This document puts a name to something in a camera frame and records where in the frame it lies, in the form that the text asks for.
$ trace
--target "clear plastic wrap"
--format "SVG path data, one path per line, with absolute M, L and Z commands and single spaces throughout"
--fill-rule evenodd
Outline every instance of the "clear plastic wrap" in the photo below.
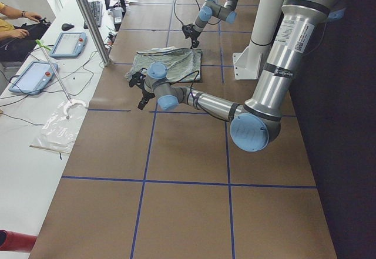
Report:
M 41 132 L 34 138 L 32 147 L 71 153 L 88 110 L 82 105 L 71 106 L 68 109 L 69 119 L 67 119 L 63 113 L 65 104 L 66 102 L 62 102 L 47 120 Z

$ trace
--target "yellow shirt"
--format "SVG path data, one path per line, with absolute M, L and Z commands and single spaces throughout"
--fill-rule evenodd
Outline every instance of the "yellow shirt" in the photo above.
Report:
M 5 7 L 5 5 L 2 2 L 0 2 L 0 9 L 3 9 L 3 7 Z M 9 22 L 2 20 L 0 18 L 0 32 L 9 31 L 9 30 L 14 30 L 14 26 L 10 24 Z

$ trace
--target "person's hand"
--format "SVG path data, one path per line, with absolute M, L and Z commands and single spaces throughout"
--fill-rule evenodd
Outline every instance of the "person's hand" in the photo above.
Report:
M 35 12 L 28 12 L 28 11 L 26 11 L 25 14 L 24 14 L 24 16 L 26 18 L 30 19 L 30 20 L 33 20 L 33 21 L 37 22 L 37 23 L 39 23 L 39 20 L 42 19 L 42 17 L 39 14 L 35 13 Z
M 26 36 L 29 36 L 29 31 L 27 31 L 25 29 L 14 29 L 14 30 L 10 30 L 8 32 L 9 32 L 10 38 L 23 39 Z

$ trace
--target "red cylinder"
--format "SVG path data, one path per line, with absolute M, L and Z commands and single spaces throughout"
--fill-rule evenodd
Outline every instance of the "red cylinder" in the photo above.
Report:
M 20 234 L 14 231 L 0 230 L 0 251 L 16 251 L 30 253 L 36 236 Z

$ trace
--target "striped cloth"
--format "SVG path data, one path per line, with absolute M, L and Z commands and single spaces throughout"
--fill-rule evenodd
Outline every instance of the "striped cloth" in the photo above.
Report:
M 149 49 L 147 51 L 137 51 L 133 60 L 131 70 L 125 75 L 125 78 L 130 81 L 132 75 L 141 68 L 148 69 L 153 62 L 161 62 L 167 67 L 167 79 L 170 82 L 176 82 L 187 76 L 182 82 L 191 82 L 199 74 L 196 80 L 200 79 L 201 71 L 201 49 L 177 49 L 174 46 L 164 49 Z

